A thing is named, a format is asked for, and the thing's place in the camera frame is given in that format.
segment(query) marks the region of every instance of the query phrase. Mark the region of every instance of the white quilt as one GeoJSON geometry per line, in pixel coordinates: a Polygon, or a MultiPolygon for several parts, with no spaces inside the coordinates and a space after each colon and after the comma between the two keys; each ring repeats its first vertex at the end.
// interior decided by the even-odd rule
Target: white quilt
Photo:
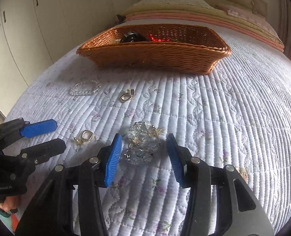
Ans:
{"type": "MultiPolygon", "coordinates": [[[[168,133],[209,165],[239,168],[278,232],[291,216],[291,62],[276,49],[230,29],[182,20],[129,22],[140,23],[208,26],[227,41],[232,54],[201,76],[99,70],[76,55],[76,49],[70,51],[24,92],[7,117],[31,123],[55,119],[58,129],[21,139],[6,154],[17,155],[22,148],[54,138],[67,145],[63,154],[37,166],[29,177],[18,217],[55,165],[79,165],[110,145],[116,133],[123,135],[132,123],[147,120],[164,130],[163,148],[150,164],[135,166],[122,159],[115,183],[101,189],[109,235],[180,234],[189,189],[175,181],[164,148],[168,133]],[[93,96],[70,96],[68,89],[85,79],[97,80],[100,90],[93,96]],[[118,97],[128,88],[136,95],[121,103],[118,97]],[[76,152],[73,136],[85,129],[96,137],[76,152]]],[[[75,233],[80,234],[76,191],[73,207],[75,233]]],[[[210,233],[215,228],[215,191],[211,211],[210,233]]]]}

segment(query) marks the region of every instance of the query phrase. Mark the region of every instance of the white wardrobe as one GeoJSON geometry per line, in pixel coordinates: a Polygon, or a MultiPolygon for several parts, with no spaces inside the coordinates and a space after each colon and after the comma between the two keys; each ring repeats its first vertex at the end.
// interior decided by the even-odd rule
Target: white wardrobe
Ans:
{"type": "Polygon", "coordinates": [[[68,51],[137,0],[0,0],[0,113],[68,51]]]}

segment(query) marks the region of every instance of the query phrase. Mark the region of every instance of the wicker basket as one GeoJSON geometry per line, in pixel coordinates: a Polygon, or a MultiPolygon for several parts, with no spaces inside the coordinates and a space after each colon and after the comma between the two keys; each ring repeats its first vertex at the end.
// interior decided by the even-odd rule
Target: wicker basket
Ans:
{"type": "Polygon", "coordinates": [[[212,29],[181,24],[130,25],[108,29],[85,42],[77,54],[87,56],[98,67],[176,70],[208,74],[217,62],[231,54],[230,47],[212,29]],[[178,42],[132,42],[113,44],[129,31],[178,42]]]}

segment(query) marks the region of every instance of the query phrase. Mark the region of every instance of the bed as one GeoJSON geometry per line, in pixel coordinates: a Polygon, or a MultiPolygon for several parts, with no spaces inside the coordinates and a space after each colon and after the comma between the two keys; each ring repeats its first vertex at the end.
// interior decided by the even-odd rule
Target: bed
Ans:
{"type": "MultiPolygon", "coordinates": [[[[109,145],[116,133],[124,135],[132,123],[146,120],[163,129],[162,148],[149,164],[131,165],[121,159],[114,184],[100,189],[109,235],[180,234],[189,189],[180,188],[175,180],[164,147],[169,133],[209,165],[235,166],[278,232],[291,216],[291,61],[260,40],[209,23],[143,18],[124,24],[153,23],[207,26],[229,44],[232,54],[209,75],[186,75],[100,70],[77,55],[77,48],[67,53],[24,92],[6,119],[24,117],[31,123],[55,119],[58,129],[21,139],[5,154],[17,155],[22,148],[53,138],[63,139],[67,146],[29,177],[17,217],[55,165],[79,165],[109,145]],[[98,81],[100,90],[92,96],[70,96],[69,89],[86,79],[98,81]],[[130,102],[119,102],[128,88],[134,88],[136,95],[130,102]],[[96,137],[77,150],[73,137],[83,130],[96,137]]],[[[73,199],[74,228],[80,234],[77,190],[73,199]]],[[[210,233],[216,222],[214,190],[211,211],[210,233]]]]}

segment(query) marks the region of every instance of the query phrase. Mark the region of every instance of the silver bolt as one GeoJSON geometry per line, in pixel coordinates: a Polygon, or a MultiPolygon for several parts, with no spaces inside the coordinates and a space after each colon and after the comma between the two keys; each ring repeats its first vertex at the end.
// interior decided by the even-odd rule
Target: silver bolt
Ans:
{"type": "Polygon", "coordinates": [[[198,157],[192,157],[190,160],[192,163],[195,163],[195,164],[200,163],[200,159],[198,157]]]}
{"type": "Polygon", "coordinates": [[[230,172],[233,172],[234,171],[234,167],[232,165],[227,165],[226,166],[226,170],[230,171],[230,172]]]}
{"type": "Polygon", "coordinates": [[[57,171],[57,172],[60,172],[60,171],[62,171],[64,169],[64,167],[62,166],[62,165],[57,165],[56,167],[55,167],[55,171],[57,171]]]}
{"type": "Polygon", "coordinates": [[[99,162],[99,159],[97,158],[97,157],[92,157],[92,158],[90,158],[90,163],[92,163],[92,164],[96,164],[96,163],[98,163],[99,162]]]}

